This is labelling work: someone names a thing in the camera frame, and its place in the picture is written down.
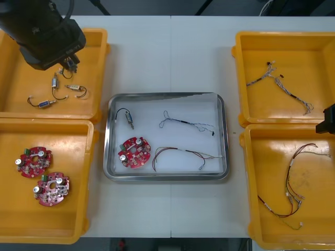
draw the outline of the green connector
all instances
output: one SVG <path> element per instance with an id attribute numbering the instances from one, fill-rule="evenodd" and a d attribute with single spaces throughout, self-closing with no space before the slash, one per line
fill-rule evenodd
<path id="1" fill-rule="evenodd" d="M 30 155 L 30 149 L 25 149 L 24 154 L 29 156 Z"/>
<path id="2" fill-rule="evenodd" d="M 44 182 L 47 182 L 48 181 L 48 175 L 42 175 L 41 180 L 44 181 Z"/>
<path id="3" fill-rule="evenodd" d="M 126 148 L 125 148 L 124 145 L 120 145 L 120 148 L 121 148 L 121 151 L 125 151 L 126 150 Z"/>

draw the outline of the table surface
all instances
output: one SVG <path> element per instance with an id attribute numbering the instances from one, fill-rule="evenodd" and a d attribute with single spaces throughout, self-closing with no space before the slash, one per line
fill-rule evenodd
<path id="1" fill-rule="evenodd" d="M 335 31 L 332 17 L 82 16 L 82 27 L 108 31 L 102 96 L 216 92 L 225 101 L 230 175 L 217 182 L 117 183 L 103 173 L 105 125 L 98 126 L 90 173 L 86 237 L 247 237 L 249 206 L 231 47 L 241 30 Z"/>

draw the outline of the yellow plastic bin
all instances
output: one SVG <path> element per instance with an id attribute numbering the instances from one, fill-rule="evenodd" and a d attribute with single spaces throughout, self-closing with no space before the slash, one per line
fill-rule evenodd
<path id="1" fill-rule="evenodd" d="M 294 230 L 273 215 L 258 195 L 280 214 L 291 206 L 285 196 L 287 168 L 294 152 L 302 145 L 318 148 L 304 151 L 327 153 L 299 154 L 290 171 L 290 184 L 303 195 L 300 209 L 283 218 Z M 335 249 L 335 136 L 316 134 L 315 124 L 252 124 L 240 135 L 248 179 L 249 235 L 263 249 Z"/>
<path id="2" fill-rule="evenodd" d="M 72 244 L 88 229 L 88 175 L 93 156 L 93 124 L 87 120 L 0 119 L 0 242 Z M 44 207 L 32 191 L 41 177 L 25 178 L 15 160 L 25 148 L 52 151 L 46 174 L 64 173 L 70 191 L 53 207 Z"/>
<path id="3" fill-rule="evenodd" d="M 240 32 L 232 48 L 239 85 L 239 122 L 251 123 L 320 123 L 323 110 L 335 103 L 335 33 L 325 32 Z M 272 74 L 284 78 L 282 83 L 293 95 L 311 103 L 306 108 L 275 83 L 261 77 L 267 62 L 275 61 Z"/>
<path id="4" fill-rule="evenodd" d="M 87 119 L 99 122 L 105 61 L 110 51 L 106 30 L 83 29 L 86 46 L 76 53 L 80 59 L 77 73 L 71 79 L 59 76 L 60 88 L 55 91 L 58 98 L 65 95 L 69 98 L 45 109 L 32 107 L 27 98 L 33 96 L 31 102 L 34 105 L 54 100 L 51 81 L 61 66 L 57 64 L 46 71 L 33 69 L 25 62 L 18 44 L 0 32 L 0 118 Z M 87 95 L 75 98 L 79 93 L 65 85 L 84 86 Z"/>

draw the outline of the wire harness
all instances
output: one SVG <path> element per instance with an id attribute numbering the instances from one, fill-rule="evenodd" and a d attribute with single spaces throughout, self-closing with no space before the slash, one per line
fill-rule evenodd
<path id="1" fill-rule="evenodd" d="M 204 163 L 199 167 L 199 170 L 203 169 L 203 167 L 206 164 L 206 159 L 213 159 L 213 158 L 222 158 L 222 156 L 212 156 L 209 155 L 207 153 L 202 153 L 202 152 L 195 152 L 195 151 L 191 151 L 191 150 L 184 150 L 184 149 L 179 149 L 176 147 L 170 147 L 170 146 L 162 146 L 156 149 L 155 151 L 155 156 L 152 160 L 152 169 L 154 169 L 155 172 L 156 171 L 156 163 L 157 163 L 157 157 L 158 155 L 160 155 L 162 152 L 166 151 L 166 150 L 178 150 L 178 151 L 184 151 L 184 152 L 189 152 L 189 153 L 193 153 L 196 156 L 198 156 L 199 158 L 202 158 Z"/>
<path id="2" fill-rule="evenodd" d="M 185 124 L 189 124 L 189 125 L 191 125 L 191 126 L 194 126 L 194 127 L 196 127 L 196 128 L 199 130 L 199 132 L 209 131 L 209 132 L 211 132 L 211 135 L 214 136 L 214 131 L 212 131 L 212 130 L 206 128 L 206 127 L 214 127 L 213 125 L 210 125 L 210 124 L 202 124 L 202 123 L 191 123 L 191 122 L 187 122 L 187 121 L 184 121 L 184 120 L 172 119 L 172 118 L 170 118 L 170 116 L 169 116 L 169 114 L 168 114 L 168 111 L 166 111 L 166 110 L 164 111 L 164 117 L 165 117 L 165 119 L 162 120 L 162 121 L 160 122 L 160 124 L 159 124 L 159 127 L 160 127 L 160 128 L 163 128 L 163 127 L 164 127 L 165 122 L 166 122 L 167 120 L 170 120 L 170 121 L 177 121 L 177 122 L 180 122 L 180 123 L 185 123 Z"/>
<path id="3" fill-rule="evenodd" d="M 310 112 L 314 109 L 314 106 L 313 106 L 311 103 L 307 103 L 307 102 L 303 101 L 302 99 L 300 99 L 299 97 L 297 97 L 297 96 L 293 95 L 292 93 L 290 93 L 290 92 L 284 87 L 283 83 L 282 83 L 281 80 L 280 80 L 280 78 L 284 78 L 284 76 L 283 76 L 282 74 L 279 75 L 279 77 L 275 77 L 275 76 L 271 75 L 271 73 L 277 69 L 277 68 L 275 68 L 275 67 L 272 67 L 272 64 L 273 64 L 273 63 L 275 63 L 275 61 L 272 61 L 272 63 L 271 63 L 271 62 L 267 62 L 267 70 L 266 70 L 265 74 L 264 74 L 263 76 L 261 76 L 260 78 L 254 80 L 254 81 L 252 81 L 252 82 L 250 82 L 250 83 L 247 83 L 247 86 L 251 86 L 251 85 L 253 85 L 254 83 L 257 83 L 258 81 L 260 81 L 260 80 L 262 80 L 262 79 L 264 79 L 264 78 L 266 78 L 266 77 L 271 77 L 271 78 L 274 79 L 276 85 L 277 85 L 280 89 L 282 89 L 286 94 L 290 95 L 291 97 L 293 97 L 293 98 L 297 99 L 298 101 L 300 101 L 301 103 L 303 103 L 303 105 L 306 107 L 306 112 L 304 113 L 304 115 L 310 113 Z"/>
<path id="4" fill-rule="evenodd" d="M 315 152 L 311 152 L 311 151 L 303 151 L 302 150 L 308 146 L 313 146 L 315 148 L 318 148 L 318 146 L 314 143 L 308 143 L 306 145 L 303 145 L 301 147 L 299 147 L 295 153 L 293 154 L 291 160 L 289 161 L 289 165 L 288 165 L 288 168 L 287 168 L 287 172 L 286 172 L 286 179 L 285 179 L 285 196 L 287 197 L 290 205 L 291 205 L 291 211 L 289 214 L 278 214 L 278 213 L 275 213 L 271 208 L 270 206 L 258 195 L 258 199 L 264 204 L 264 206 L 271 212 L 273 213 L 276 217 L 278 217 L 284 224 L 286 224 L 287 226 L 289 226 L 290 228 L 294 229 L 294 230 L 299 230 L 302 226 L 303 226 L 303 223 L 300 222 L 299 223 L 299 226 L 298 227 L 294 227 L 292 225 L 290 225 L 289 223 L 287 223 L 286 221 L 283 220 L 283 218 L 287 218 L 293 214 L 295 214 L 299 208 L 301 207 L 301 204 L 302 204 L 302 201 L 305 199 L 304 196 L 298 194 L 297 192 L 295 192 L 292 188 L 292 186 L 290 185 L 289 183 L 289 180 L 290 180 L 290 175 L 289 175 L 289 171 L 291 170 L 291 167 L 293 165 L 293 162 L 295 160 L 295 158 L 299 155 L 299 154 L 302 154 L 302 153 L 309 153 L 309 154 L 316 154 L 316 155 L 322 155 L 322 156 L 326 156 L 326 157 L 331 157 L 329 154 L 324 154 L 324 153 L 315 153 Z M 297 203 L 297 207 L 296 209 L 293 211 L 293 204 L 294 204 L 294 201 Z"/>

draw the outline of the black object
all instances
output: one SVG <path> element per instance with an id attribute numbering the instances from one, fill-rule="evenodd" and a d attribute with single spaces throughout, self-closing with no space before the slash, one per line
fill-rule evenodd
<path id="1" fill-rule="evenodd" d="M 325 0 L 274 0 L 267 16 L 310 16 Z"/>
<path id="2" fill-rule="evenodd" d="M 325 120 L 316 125 L 316 133 L 329 132 L 335 134 L 335 104 L 328 107 L 323 112 L 325 114 Z"/>
<path id="3" fill-rule="evenodd" d="M 213 0 L 206 0 L 204 4 L 201 6 L 201 8 L 197 11 L 195 16 L 200 16 L 212 1 Z"/>
<path id="4" fill-rule="evenodd" d="M 48 0 L 0 0 L 0 28 L 19 45 L 26 62 L 38 70 L 60 63 L 75 72 L 80 62 L 75 53 L 86 39 L 75 20 L 70 19 L 74 0 L 63 19 Z"/>
<path id="5" fill-rule="evenodd" d="M 100 0 L 90 0 L 90 2 L 97 7 L 105 16 L 110 16 L 110 13 L 106 8 L 101 4 Z"/>

